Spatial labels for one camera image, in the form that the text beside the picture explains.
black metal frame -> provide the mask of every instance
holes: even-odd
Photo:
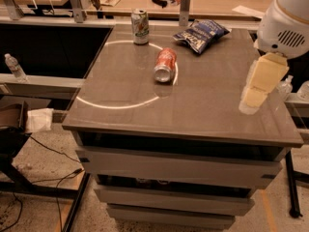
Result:
[[[12,183],[0,182],[0,191],[72,199],[73,203],[62,229],[63,232],[70,231],[90,175],[84,173],[78,189],[37,186],[29,182],[16,168],[14,168],[12,166],[12,161],[13,158],[0,154],[0,171],[13,181]]]
[[[286,165],[292,206],[290,215],[293,218],[299,218],[302,217],[302,214],[299,207],[296,181],[309,184],[309,175],[294,170],[291,151],[286,155]]]

drawer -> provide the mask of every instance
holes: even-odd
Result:
[[[79,131],[75,134],[78,145],[108,149],[126,149],[147,152],[178,153],[228,159],[280,161],[283,148],[226,142],[188,140],[168,137],[150,137]]]
[[[264,189],[281,170],[280,162],[107,149],[76,149],[92,174],[165,180],[170,182]]]
[[[231,216],[176,212],[130,206],[108,205],[107,213],[115,219],[139,220],[152,223],[176,224],[181,226],[228,229],[234,223]]]
[[[99,201],[108,204],[230,216],[244,216],[254,206],[254,201],[248,198],[219,196],[214,191],[204,192],[206,194],[177,191],[177,185],[174,184],[163,185],[162,188],[159,185],[153,188],[98,185],[95,188]]]

gray tabletop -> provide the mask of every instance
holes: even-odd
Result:
[[[150,28],[136,45],[130,25],[116,25],[63,127],[219,142],[300,147],[303,141],[276,91],[254,115],[239,111],[248,69],[259,53],[247,30],[233,29],[202,55],[174,41],[178,26]],[[157,53],[177,52],[173,84],[154,81]]]

silver soda can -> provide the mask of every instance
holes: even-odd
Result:
[[[157,55],[154,67],[154,80],[171,81],[175,75],[176,52],[171,48],[163,48]]]
[[[133,10],[131,14],[133,41],[135,44],[147,44],[149,41],[149,23],[147,12]]]
[[[148,179],[135,178],[135,183],[139,188],[149,189],[152,186],[153,181]]]

drawer unit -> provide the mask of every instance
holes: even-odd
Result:
[[[100,201],[108,204],[230,216],[244,216],[254,205],[253,200],[246,198],[248,190],[239,188],[162,185],[158,181],[148,181],[151,185],[143,187],[130,178],[100,176],[99,179],[95,192]]]
[[[281,163],[224,159],[161,152],[80,146],[76,150],[92,174],[165,180],[192,184],[264,189],[281,170]]]
[[[254,206],[250,196],[275,178],[288,150],[88,131],[75,138],[112,218],[215,229],[229,228]]]
[[[112,218],[118,219],[206,227],[220,230],[228,229],[235,221],[235,218],[231,216],[187,213],[119,205],[108,205],[107,213]]]

